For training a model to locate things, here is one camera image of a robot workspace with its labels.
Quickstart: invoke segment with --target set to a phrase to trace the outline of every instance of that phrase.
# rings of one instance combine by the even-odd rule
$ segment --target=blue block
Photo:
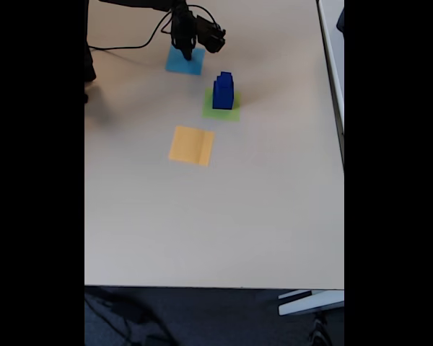
[[[191,61],[184,59],[181,50],[170,46],[165,70],[178,72],[180,74],[200,75],[202,72],[202,63],[204,61],[205,49],[194,48],[191,54]]]
[[[222,72],[214,81],[213,109],[231,110],[234,103],[234,82],[230,72]]]

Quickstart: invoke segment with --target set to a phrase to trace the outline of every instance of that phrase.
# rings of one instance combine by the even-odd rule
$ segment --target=table surface
[[[201,76],[165,71],[160,33],[93,52],[86,285],[344,288],[344,169],[316,3],[246,3],[197,2],[227,30]],[[141,44],[162,15],[92,1],[89,44]],[[201,117],[221,71],[242,94],[238,123]],[[208,167],[168,159],[177,125],[215,132]]]

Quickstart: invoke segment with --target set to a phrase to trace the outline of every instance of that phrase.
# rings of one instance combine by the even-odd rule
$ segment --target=green square pad
[[[205,100],[204,106],[202,107],[202,117],[227,120],[227,121],[239,121],[240,115],[240,92],[234,93],[234,104],[232,110],[214,110],[213,105],[213,89],[205,89]]]

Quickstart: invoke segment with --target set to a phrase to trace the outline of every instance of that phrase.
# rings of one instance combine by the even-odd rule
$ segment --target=dark carpet floor
[[[149,306],[180,346],[308,346],[314,315],[279,316],[277,290],[109,288]],[[96,310],[125,331],[123,320],[96,300]],[[344,346],[344,309],[325,311],[333,346]],[[132,340],[162,335],[153,324],[132,324]],[[119,337],[85,304],[85,345],[122,346]]]

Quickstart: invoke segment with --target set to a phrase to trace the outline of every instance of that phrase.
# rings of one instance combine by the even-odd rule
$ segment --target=paper square
[[[213,89],[205,89],[202,117],[227,121],[239,121],[240,118],[240,92],[234,92],[234,104],[231,110],[214,110]]]
[[[214,133],[211,131],[177,126],[168,158],[208,166],[213,142]]]
[[[165,70],[178,72],[180,74],[195,74],[200,76],[202,72],[202,63],[204,61],[205,49],[194,48],[191,53],[191,61],[184,59],[181,50],[172,45],[168,53]]]

